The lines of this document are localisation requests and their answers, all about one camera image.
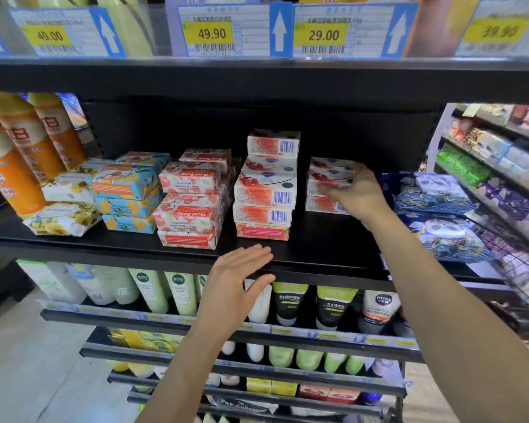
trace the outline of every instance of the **nivea logo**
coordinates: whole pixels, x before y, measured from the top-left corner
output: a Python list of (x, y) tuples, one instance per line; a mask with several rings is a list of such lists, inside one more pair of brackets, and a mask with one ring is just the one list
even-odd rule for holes
[(378, 294), (374, 301), (380, 306), (389, 306), (392, 304), (392, 296), (388, 294)]

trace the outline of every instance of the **blue floral soap package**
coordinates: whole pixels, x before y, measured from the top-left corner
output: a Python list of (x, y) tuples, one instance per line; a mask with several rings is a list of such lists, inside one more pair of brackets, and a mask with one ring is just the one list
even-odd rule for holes
[(392, 172), (381, 176), (380, 185), (395, 212), (462, 215), (478, 207), (451, 175)]
[(495, 258), (469, 220), (447, 214), (401, 211), (398, 216), (438, 260), (477, 263)]

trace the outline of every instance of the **orange bottle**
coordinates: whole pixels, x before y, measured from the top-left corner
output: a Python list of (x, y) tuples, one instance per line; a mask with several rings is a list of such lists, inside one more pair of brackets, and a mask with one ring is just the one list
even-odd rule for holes
[(67, 114), (61, 98), (54, 93), (28, 93), (29, 102), (45, 126), (68, 170), (88, 159), (84, 145)]
[(40, 183), (66, 171), (33, 105), (20, 95), (0, 92), (0, 123)]
[(2, 126), (0, 126), (0, 193), (24, 219), (46, 205), (38, 181)]

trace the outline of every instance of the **human arm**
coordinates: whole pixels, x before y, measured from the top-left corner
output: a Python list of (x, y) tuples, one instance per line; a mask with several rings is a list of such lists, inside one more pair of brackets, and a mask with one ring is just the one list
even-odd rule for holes
[(136, 423), (192, 423), (219, 351), (275, 277), (263, 275), (247, 291), (243, 281), (271, 260), (270, 247), (261, 245), (218, 258), (207, 277), (196, 320)]
[(358, 164), (350, 189), (322, 191), (374, 235), (423, 358), (458, 419), (529, 421), (529, 350), (411, 234), (372, 171)]

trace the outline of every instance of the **human hand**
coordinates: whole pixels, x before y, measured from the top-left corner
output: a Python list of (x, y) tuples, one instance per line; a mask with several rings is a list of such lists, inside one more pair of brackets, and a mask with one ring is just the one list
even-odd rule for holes
[(259, 294), (275, 280), (275, 276), (258, 277), (247, 291), (243, 281), (271, 260), (270, 247), (263, 248), (261, 244), (220, 256), (206, 279), (192, 329), (202, 332), (211, 344), (221, 348), (241, 326)]
[(374, 173), (363, 163), (355, 163), (355, 177), (348, 189), (338, 189), (330, 185), (320, 185), (319, 190), (324, 196), (339, 202), (352, 216), (360, 220), (371, 230), (372, 223), (391, 213), (382, 189)]

